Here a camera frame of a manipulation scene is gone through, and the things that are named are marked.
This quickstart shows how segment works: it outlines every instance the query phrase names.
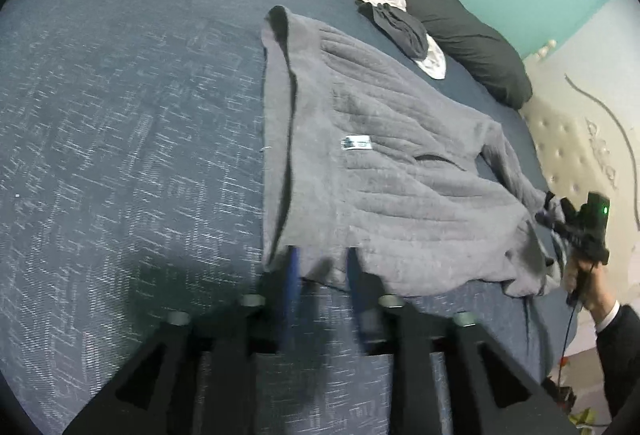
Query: clothing tag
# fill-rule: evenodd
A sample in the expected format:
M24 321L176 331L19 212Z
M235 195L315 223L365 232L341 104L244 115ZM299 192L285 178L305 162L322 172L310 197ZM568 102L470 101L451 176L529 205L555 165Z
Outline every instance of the clothing tag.
M373 150L369 136L347 136L340 141L343 150Z

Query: white shirt cuff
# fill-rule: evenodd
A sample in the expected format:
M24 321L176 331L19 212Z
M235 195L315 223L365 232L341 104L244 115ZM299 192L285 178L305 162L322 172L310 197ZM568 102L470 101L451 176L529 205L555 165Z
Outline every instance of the white shirt cuff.
M618 312L620 312L620 302L616 301L616 304L613 306L613 309L611 309L611 312L607 314L607 317L596 325L596 332L600 334L604 329L611 325L611 322L616 319Z

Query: mattress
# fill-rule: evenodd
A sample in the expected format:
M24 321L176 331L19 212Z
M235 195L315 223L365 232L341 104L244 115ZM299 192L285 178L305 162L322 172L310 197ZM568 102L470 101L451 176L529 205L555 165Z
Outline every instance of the mattress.
M169 310L210 311L255 281L260 27L279 4L423 75L353 0L11 0L0 12L0 371L44 435ZM516 111L447 65L430 82L501 122L545 189ZM541 379L561 351L564 298L511 299L474 281L412 300L473 311ZM289 343L259 359L257 432L386 433L389 381L389 358L356 344L348 297L306 285ZM444 393L442 410L450 433Z

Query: tufted headboard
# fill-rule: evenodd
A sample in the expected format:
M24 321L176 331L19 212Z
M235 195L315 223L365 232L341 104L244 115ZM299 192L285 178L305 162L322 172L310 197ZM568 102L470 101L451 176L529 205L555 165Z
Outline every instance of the tufted headboard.
M604 102L590 94L579 72L550 72L544 54L524 60L533 97L520 111L536 145L551 191L576 206L598 191L611 200L607 226L610 282L621 301L635 299L629 280L634 245L640 240L638 163L640 144ZM593 322L583 311L568 354L595 346Z

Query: hand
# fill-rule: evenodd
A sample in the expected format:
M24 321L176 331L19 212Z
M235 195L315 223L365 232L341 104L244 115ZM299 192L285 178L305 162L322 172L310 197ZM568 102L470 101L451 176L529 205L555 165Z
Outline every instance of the hand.
M564 272L564 288L571 293L575 290L578 278L578 269L590 272L589 282L580 296L580 301L584 308L591 313L593 321L598 325L609 315L616 306L616 298L609 290L607 284L607 273L601 263L597 263L593 270L591 260L580 258L577 253L573 253L569 259Z

